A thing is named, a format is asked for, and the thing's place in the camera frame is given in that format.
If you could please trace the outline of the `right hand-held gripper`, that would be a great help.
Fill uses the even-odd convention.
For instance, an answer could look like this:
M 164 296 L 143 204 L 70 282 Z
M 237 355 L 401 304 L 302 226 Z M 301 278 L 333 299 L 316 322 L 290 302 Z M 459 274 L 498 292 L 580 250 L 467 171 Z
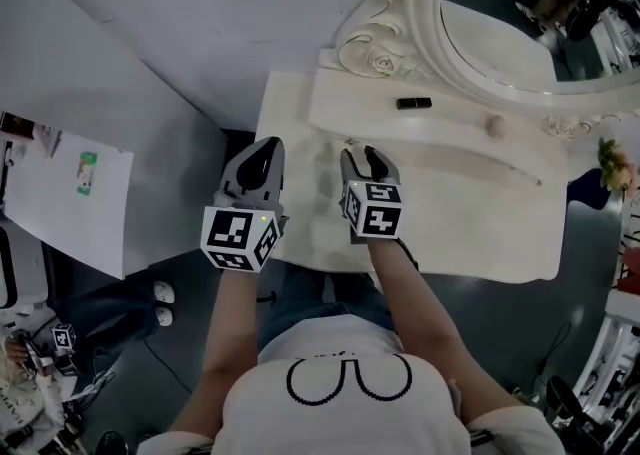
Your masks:
M 364 244 L 368 238 L 399 238 L 402 219 L 401 187 L 397 184 L 378 183 L 391 176 L 388 158 L 375 147 L 366 145 L 365 158 L 369 164 L 371 178 L 363 175 L 348 149 L 340 153 L 342 183 L 346 184 L 341 208 L 350 229 L 352 244 Z

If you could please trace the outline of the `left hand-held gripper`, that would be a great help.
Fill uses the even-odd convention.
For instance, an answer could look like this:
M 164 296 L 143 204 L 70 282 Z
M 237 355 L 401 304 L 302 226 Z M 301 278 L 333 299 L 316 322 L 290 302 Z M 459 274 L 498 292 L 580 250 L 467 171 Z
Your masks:
M 279 202 L 284 163 L 284 143 L 268 137 L 225 166 L 214 204 L 204 210 L 200 239 L 200 249 L 216 268 L 262 270 L 288 220 Z

